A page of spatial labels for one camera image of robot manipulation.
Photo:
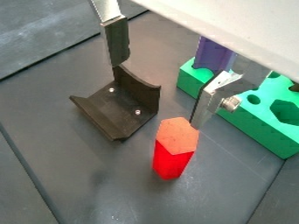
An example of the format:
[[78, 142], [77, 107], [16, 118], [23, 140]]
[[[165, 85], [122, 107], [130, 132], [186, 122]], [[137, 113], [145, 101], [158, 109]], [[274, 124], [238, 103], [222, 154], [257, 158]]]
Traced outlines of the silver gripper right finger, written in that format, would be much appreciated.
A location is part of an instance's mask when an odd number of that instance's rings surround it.
[[234, 112], [242, 100], [238, 94], [258, 88], [271, 69], [239, 55], [233, 64], [233, 73], [222, 71], [201, 89], [191, 112], [191, 126], [199, 130], [219, 108]]

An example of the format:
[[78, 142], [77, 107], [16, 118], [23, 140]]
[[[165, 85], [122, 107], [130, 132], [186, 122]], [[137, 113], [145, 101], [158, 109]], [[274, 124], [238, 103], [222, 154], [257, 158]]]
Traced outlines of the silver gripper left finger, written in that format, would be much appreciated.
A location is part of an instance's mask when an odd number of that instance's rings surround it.
[[107, 38], [111, 66], [119, 66], [130, 57], [127, 17], [122, 14], [118, 0], [89, 0], [98, 15]]

